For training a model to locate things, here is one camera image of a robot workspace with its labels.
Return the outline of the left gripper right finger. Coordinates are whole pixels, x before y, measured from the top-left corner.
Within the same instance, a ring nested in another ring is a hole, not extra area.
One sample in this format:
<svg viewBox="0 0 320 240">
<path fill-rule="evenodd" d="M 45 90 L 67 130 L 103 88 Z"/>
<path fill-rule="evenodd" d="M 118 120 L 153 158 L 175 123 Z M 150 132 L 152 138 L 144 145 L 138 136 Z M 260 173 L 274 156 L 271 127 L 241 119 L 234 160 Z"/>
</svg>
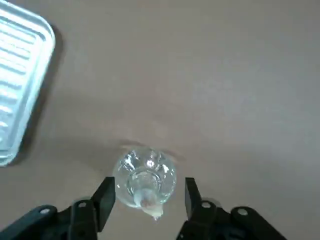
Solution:
<svg viewBox="0 0 320 240">
<path fill-rule="evenodd" d="M 193 177 L 185 178 L 184 202 L 187 220 L 178 240 L 284 240 L 255 209 L 234 207 L 230 212 L 203 199 Z"/>
</svg>

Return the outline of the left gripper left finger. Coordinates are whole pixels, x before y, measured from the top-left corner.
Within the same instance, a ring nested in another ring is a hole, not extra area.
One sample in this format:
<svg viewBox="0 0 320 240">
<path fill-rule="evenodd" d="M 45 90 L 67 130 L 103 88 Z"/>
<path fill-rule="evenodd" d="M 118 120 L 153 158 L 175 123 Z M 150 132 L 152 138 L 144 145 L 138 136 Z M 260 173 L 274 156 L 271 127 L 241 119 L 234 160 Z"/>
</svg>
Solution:
<svg viewBox="0 0 320 240">
<path fill-rule="evenodd" d="M 96 240 L 116 201 L 115 178 L 106 177 L 91 198 L 65 210 L 41 205 L 0 232 L 2 240 Z"/>
</svg>

